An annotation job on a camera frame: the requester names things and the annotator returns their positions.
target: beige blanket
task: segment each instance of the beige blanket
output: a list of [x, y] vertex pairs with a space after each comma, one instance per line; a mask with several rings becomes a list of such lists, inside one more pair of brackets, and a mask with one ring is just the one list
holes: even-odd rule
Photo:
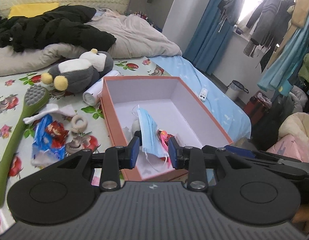
[[25, 49], [14, 52], [12, 46], [0, 48], [0, 76], [36, 71], [49, 66], [61, 57], [79, 58], [86, 52], [70, 44], [51, 44], [44, 49]]
[[135, 15], [124, 16], [107, 9], [102, 16], [93, 17], [86, 24], [117, 38], [108, 50], [113, 58], [182, 55], [177, 44]]
[[279, 128], [279, 137], [288, 134], [309, 145], [309, 114], [295, 113], [288, 116]]

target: green towel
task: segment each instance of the green towel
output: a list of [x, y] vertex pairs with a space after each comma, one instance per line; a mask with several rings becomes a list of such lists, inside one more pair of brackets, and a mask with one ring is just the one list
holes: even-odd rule
[[305, 54], [303, 59], [303, 65], [298, 75], [309, 82], [309, 53]]

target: surgical mask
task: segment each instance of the surgical mask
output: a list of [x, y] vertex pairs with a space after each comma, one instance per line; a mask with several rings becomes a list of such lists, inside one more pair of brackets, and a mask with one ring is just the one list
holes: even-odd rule
[[147, 110], [139, 108], [137, 110], [142, 135], [142, 151], [145, 154], [153, 154], [158, 158], [168, 157], [168, 153], [163, 149], [157, 137], [158, 125], [153, 120]]

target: stuffed animal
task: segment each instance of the stuffed animal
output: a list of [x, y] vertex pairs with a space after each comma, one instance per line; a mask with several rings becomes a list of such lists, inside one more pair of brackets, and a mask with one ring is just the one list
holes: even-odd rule
[[59, 91], [79, 93], [110, 72], [113, 65], [114, 61], [107, 52], [92, 49], [77, 59], [53, 65], [48, 73], [41, 74], [41, 81], [46, 85], [53, 83]]

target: floral bedsheet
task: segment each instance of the floral bedsheet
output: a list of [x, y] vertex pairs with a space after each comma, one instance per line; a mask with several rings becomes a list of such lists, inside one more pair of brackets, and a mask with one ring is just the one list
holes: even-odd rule
[[[169, 75], [146, 57], [116, 60], [114, 69], [122, 75]], [[0, 160], [20, 117], [27, 88], [35, 83], [41, 83], [41, 74], [46, 71], [47, 69], [44, 69], [38, 72], [0, 77]], [[50, 91], [49, 103], [56, 103], [59, 107], [72, 104], [77, 113], [85, 116], [88, 120], [88, 127], [85, 132], [75, 138], [69, 133], [66, 142], [71, 142], [74, 139], [84, 148], [90, 148], [95, 152], [104, 152], [108, 147], [111, 147], [100, 105], [87, 106], [83, 102], [82, 94], [59, 93], [52, 86], [46, 87]], [[66, 130], [70, 129], [70, 118], [58, 114], [52, 114], [52, 116], [54, 120], [63, 123]], [[11, 164], [6, 193], [18, 180], [39, 170], [38, 167], [32, 166], [30, 162], [34, 135], [35, 124], [27, 125]], [[96, 169], [92, 181], [93, 185], [99, 184], [100, 175], [101, 169]], [[15, 221], [5, 200], [3, 207], [0, 208], [0, 234], [14, 223]]]

